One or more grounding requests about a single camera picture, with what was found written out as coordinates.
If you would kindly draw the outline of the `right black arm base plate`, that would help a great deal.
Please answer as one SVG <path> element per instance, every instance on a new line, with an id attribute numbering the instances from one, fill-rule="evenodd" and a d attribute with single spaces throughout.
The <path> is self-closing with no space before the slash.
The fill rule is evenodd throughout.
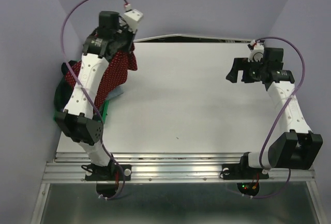
<path id="1" fill-rule="evenodd" d="M 263 174 L 262 169 L 241 166 L 239 163 L 224 163 L 219 177 L 224 180 L 252 180 L 269 179 L 268 174 Z"/>

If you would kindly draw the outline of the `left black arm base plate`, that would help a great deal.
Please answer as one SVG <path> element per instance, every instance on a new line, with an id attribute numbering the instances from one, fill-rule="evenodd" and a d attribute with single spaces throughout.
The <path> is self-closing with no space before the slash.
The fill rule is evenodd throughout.
<path id="1" fill-rule="evenodd" d="M 123 172 L 119 166 L 110 164 L 106 167 L 96 166 L 94 164 L 81 165 L 85 171 L 86 181 L 130 181 L 132 166 L 129 164 L 121 165 Z"/>

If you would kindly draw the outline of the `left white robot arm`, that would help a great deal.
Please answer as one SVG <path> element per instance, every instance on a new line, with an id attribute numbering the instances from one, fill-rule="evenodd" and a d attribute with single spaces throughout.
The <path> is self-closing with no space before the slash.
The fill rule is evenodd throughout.
<path id="1" fill-rule="evenodd" d="M 79 74 L 70 73 L 75 86 L 63 110 L 56 112 L 55 121 L 65 136 L 82 147 L 91 164 L 84 169 L 90 176 L 111 179 L 115 174 L 113 157 L 104 148 L 103 121 L 95 119 L 99 114 L 95 105 L 101 79 L 119 51 L 129 51 L 143 13 L 136 9 L 122 16 L 114 11 L 102 11 L 99 25 L 83 45 Z"/>

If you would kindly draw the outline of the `red polka dot skirt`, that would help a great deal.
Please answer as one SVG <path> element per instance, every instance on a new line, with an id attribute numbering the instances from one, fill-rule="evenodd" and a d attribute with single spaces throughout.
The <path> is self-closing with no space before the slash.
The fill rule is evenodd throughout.
<path id="1" fill-rule="evenodd" d="M 95 106 L 101 108 L 101 104 L 106 101 L 108 93 L 127 81 L 128 71 L 136 71 L 137 69 L 134 45 L 131 46 L 130 52 L 118 51 L 103 74 L 94 100 Z"/>

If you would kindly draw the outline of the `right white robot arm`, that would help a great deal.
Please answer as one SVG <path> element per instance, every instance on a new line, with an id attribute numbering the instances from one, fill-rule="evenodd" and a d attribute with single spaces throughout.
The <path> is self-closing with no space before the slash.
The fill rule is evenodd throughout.
<path id="1" fill-rule="evenodd" d="M 225 178 L 249 179 L 256 173 L 273 168 L 308 170 L 322 144 L 322 136 L 309 127 L 300 109 L 294 76 L 283 69 L 283 49 L 256 46 L 249 57 L 237 57 L 226 79 L 236 83 L 242 71 L 242 82 L 262 82 L 279 117 L 276 125 L 281 135 L 263 152 L 246 152 L 238 164 L 225 165 Z"/>

